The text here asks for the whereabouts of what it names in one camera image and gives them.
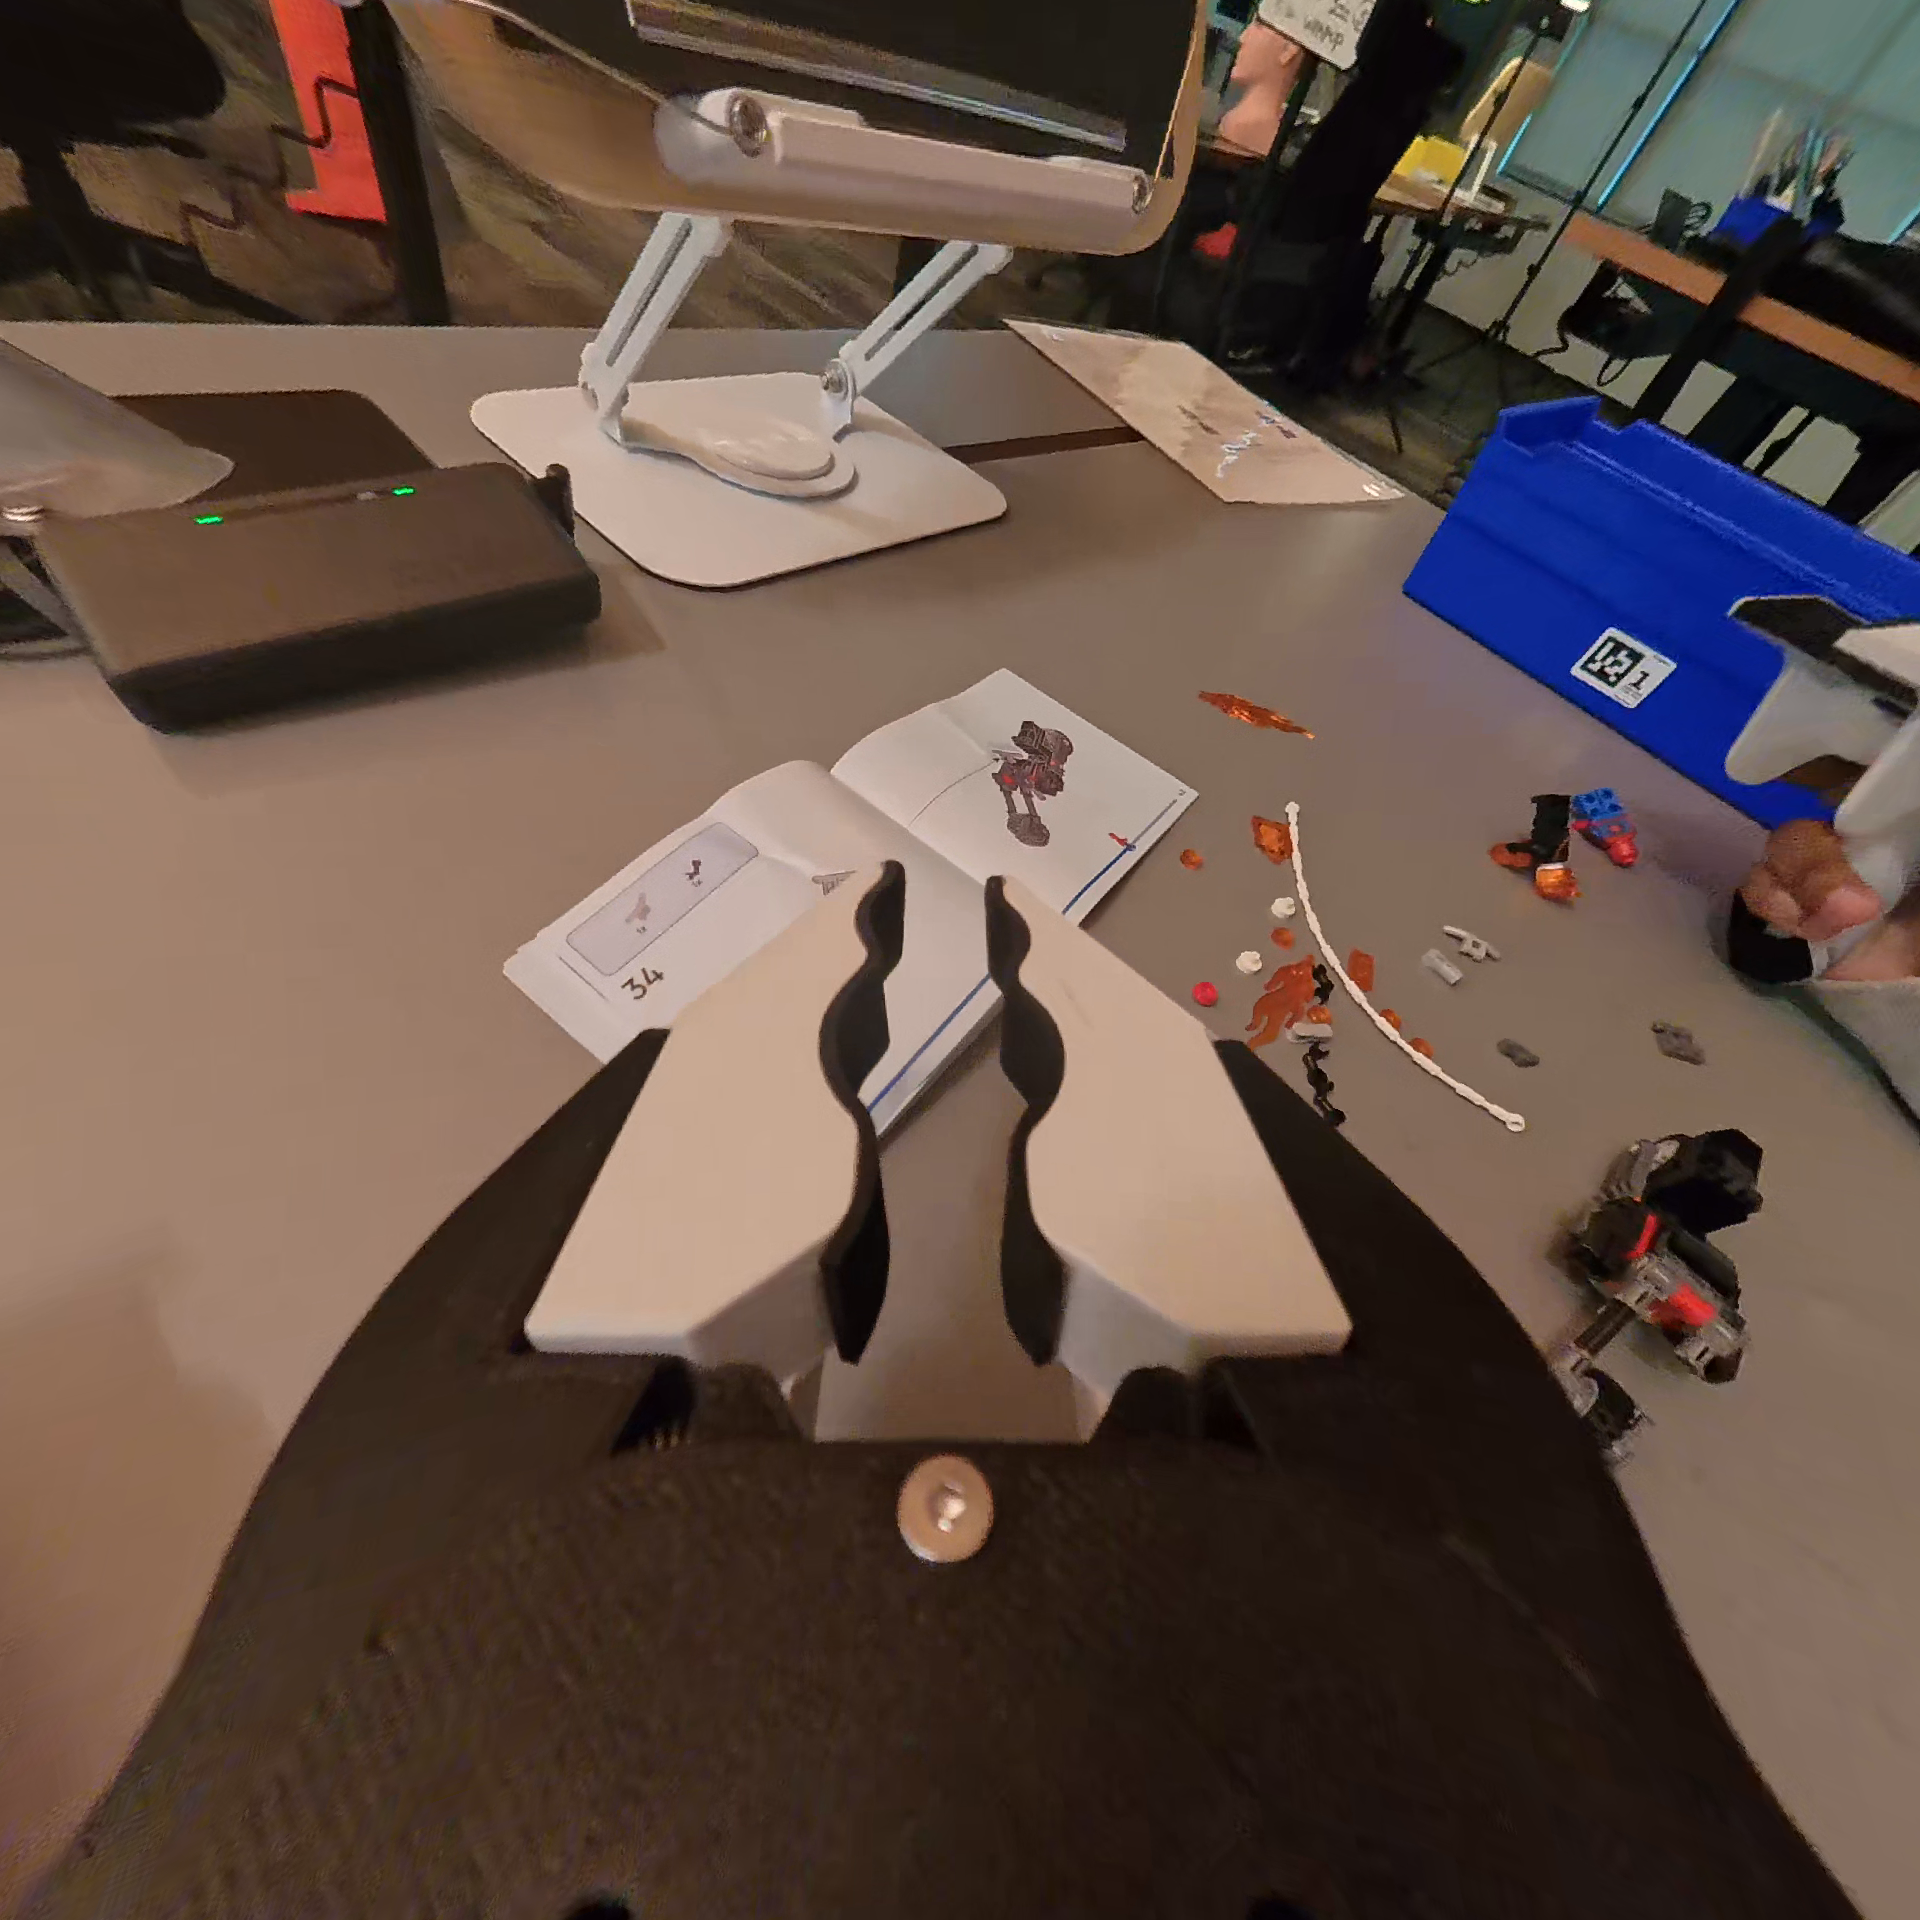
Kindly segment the instruction booklet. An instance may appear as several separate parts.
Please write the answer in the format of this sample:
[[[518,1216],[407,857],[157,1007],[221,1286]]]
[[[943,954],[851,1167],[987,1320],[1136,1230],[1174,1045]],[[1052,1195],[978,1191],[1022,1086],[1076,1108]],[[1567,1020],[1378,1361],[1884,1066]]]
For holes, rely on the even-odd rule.
[[[788,760],[733,784],[524,942],[503,979],[611,1061],[894,861],[902,954],[885,979],[889,1047],[863,1080],[889,1133],[1002,1007],[985,879],[1011,876],[1076,925],[1193,800],[1190,781],[998,670],[830,768]]]

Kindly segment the orange flame minifigure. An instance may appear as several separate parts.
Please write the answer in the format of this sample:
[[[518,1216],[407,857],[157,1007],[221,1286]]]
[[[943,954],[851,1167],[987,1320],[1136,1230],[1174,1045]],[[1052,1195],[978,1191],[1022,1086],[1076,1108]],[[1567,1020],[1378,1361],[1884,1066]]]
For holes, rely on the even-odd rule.
[[[1538,900],[1579,902],[1580,887],[1572,873],[1572,795],[1536,795],[1529,836],[1493,846],[1489,861],[1529,876]]]

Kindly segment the blue plastic bin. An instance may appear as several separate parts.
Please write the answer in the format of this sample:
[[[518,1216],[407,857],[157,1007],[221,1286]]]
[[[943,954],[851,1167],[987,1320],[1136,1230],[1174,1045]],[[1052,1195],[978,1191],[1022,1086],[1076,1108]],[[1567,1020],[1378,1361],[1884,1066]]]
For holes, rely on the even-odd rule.
[[[1507,407],[1402,592],[1761,825],[1831,817],[1788,781],[1740,784],[1726,751],[1778,650],[1749,595],[1918,614],[1918,560],[1659,424],[1598,399]]]

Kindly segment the grey flat pouch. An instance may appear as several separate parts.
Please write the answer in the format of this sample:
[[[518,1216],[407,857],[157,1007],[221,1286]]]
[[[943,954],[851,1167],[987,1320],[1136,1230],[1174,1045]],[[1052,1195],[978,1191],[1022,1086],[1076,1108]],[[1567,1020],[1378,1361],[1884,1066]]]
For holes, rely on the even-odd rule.
[[[3,342],[3,528],[166,509],[226,474],[231,459]]]

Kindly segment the black power bank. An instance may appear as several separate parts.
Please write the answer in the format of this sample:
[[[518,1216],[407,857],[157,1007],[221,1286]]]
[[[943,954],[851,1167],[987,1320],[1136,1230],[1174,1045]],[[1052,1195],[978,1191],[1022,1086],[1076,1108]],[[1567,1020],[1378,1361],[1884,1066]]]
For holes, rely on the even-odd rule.
[[[603,614],[563,469],[63,518],[29,547],[108,690],[160,733],[535,655]]]

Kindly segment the pale mannequin head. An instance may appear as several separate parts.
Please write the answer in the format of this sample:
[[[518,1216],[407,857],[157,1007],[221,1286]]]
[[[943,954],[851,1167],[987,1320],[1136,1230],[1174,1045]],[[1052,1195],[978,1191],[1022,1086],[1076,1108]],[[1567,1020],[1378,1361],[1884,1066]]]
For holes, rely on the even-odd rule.
[[[1258,9],[1234,48],[1230,94],[1220,115],[1220,143],[1264,159],[1280,138],[1284,113],[1301,81],[1318,80],[1320,56],[1280,33]]]

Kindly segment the printed paper sheet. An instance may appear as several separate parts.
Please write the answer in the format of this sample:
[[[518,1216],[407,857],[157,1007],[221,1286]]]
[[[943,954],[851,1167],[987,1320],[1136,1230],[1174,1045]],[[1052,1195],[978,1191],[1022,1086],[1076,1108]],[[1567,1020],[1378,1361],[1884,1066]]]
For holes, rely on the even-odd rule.
[[[1372,508],[1402,491],[1183,342],[1011,320],[1009,329],[1221,504]]]

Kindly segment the orange traffic cone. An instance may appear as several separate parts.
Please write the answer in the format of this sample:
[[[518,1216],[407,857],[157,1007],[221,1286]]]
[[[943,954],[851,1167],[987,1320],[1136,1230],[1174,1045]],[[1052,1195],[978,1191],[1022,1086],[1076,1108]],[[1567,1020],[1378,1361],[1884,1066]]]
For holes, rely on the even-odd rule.
[[[285,185],[293,213],[385,226],[371,138],[352,71],[348,9],[340,4],[268,4],[296,105],[293,143],[306,185]]]

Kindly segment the white laptop stand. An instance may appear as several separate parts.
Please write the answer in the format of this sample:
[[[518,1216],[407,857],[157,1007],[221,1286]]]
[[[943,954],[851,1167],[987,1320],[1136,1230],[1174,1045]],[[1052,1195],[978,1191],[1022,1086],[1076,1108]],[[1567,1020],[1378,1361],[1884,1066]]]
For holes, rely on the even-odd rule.
[[[643,380],[732,221],[665,210],[568,390],[473,399],[472,424],[518,469],[569,474],[573,509],[647,574],[742,588],[963,532],[1002,491],[876,405],[872,390],[1011,247],[998,226],[1056,221],[1119,247],[1160,181],[1114,159],[1025,159],[871,124],[852,109],[711,90],[656,109],[665,170],[695,188],[810,190],[841,213],[930,210],[944,244],[823,371]]]

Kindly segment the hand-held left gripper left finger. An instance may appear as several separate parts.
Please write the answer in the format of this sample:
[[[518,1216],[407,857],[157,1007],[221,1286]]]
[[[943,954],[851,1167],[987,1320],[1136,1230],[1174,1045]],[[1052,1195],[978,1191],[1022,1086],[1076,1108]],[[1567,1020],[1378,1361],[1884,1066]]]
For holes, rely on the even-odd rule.
[[[855,868],[656,1037],[528,1312],[546,1357],[860,1361],[889,1285],[876,1123],[906,873]]]

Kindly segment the white wall chart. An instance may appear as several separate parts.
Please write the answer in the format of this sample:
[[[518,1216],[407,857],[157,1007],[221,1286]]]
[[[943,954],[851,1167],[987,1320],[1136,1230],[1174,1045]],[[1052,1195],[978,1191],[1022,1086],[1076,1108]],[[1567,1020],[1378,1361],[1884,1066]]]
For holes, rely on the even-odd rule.
[[[1378,14],[1372,0],[1328,0],[1328,4],[1258,4],[1261,26],[1301,46],[1311,59],[1349,71],[1361,56],[1363,33]]]

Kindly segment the black lego motorcycle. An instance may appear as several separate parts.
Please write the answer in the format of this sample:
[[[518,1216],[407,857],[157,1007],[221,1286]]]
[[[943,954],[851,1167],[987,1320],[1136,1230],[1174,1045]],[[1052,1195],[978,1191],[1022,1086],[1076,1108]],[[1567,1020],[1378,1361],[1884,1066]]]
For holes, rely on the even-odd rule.
[[[1749,1353],[1741,1285],[1715,1234],[1761,1211],[1761,1146],[1741,1131],[1635,1138],[1616,1151],[1587,1211],[1564,1234],[1564,1267],[1591,1313],[1547,1357],[1602,1458],[1616,1470],[1644,1411],[1602,1366],[1641,1326],[1711,1386],[1740,1381]]]

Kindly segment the person's right hand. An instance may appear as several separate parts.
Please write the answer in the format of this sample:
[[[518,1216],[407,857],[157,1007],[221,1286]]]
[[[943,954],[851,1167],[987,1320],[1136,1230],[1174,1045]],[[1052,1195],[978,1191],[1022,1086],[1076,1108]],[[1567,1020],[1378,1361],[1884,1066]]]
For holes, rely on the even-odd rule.
[[[1864,884],[1831,823],[1785,823],[1740,887],[1741,906],[1775,936],[1809,945],[1884,920],[1884,900]]]

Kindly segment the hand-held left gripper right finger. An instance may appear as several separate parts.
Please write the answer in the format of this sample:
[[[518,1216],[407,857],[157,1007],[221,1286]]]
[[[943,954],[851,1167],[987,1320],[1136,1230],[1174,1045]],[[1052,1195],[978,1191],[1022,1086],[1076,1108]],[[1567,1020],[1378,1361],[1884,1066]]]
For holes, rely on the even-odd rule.
[[[1002,1305],[1114,1404],[1138,1370],[1332,1357],[1344,1307],[1211,1030],[1015,876],[980,888],[1004,1161]]]

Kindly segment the black office chair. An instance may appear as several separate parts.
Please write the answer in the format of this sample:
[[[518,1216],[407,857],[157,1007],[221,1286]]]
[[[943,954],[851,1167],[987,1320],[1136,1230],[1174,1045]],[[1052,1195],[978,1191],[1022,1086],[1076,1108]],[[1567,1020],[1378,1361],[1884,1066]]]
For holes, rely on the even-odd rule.
[[[1357,67],[1311,133],[1273,221],[1279,296],[1267,342],[1296,391],[1335,384],[1367,314],[1367,226],[1380,185],[1452,86],[1461,48],[1429,4],[1378,4]]]

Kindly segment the wooden desk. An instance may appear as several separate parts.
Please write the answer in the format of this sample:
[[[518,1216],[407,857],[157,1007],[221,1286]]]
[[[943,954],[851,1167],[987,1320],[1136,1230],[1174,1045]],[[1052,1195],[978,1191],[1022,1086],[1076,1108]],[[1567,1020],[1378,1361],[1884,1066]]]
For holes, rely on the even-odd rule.
[[[390,266],[406,324],[450,324],[442,238],[423,159],[403,39],[385,4],[340,4],[348,36],[352,90],[362,109],[371,170],[385,207]]]
[[[1703,364],[1729,384],[1683,430],[1726,465],[1752,460],[1790,412],[1844,427],[1853,465],[1826,509],[1851,528],[1918,476],[1918,253],[1805,238],[1778,221],[1752,247],[1574,213],[1567,244],[1598,262],[1561,329],[1610,362],[1659,362],[1631,415],[1664,420]]]

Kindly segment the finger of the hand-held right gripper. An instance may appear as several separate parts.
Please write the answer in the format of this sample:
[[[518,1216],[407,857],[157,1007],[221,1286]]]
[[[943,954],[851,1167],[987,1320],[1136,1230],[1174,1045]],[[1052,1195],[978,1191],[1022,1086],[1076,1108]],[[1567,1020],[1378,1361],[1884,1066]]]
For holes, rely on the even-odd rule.
[[[1726,751],[1740,784],[1785,781],[1816,760],[1873,768],[1918,717],[1918,618],[1856,618],[1844,657],[1781,657]]]
[[[1853,614],[1826,595],[1741,595],[1729,618],[1781,657],[1844,657],[1841,641],[1856,630]]]

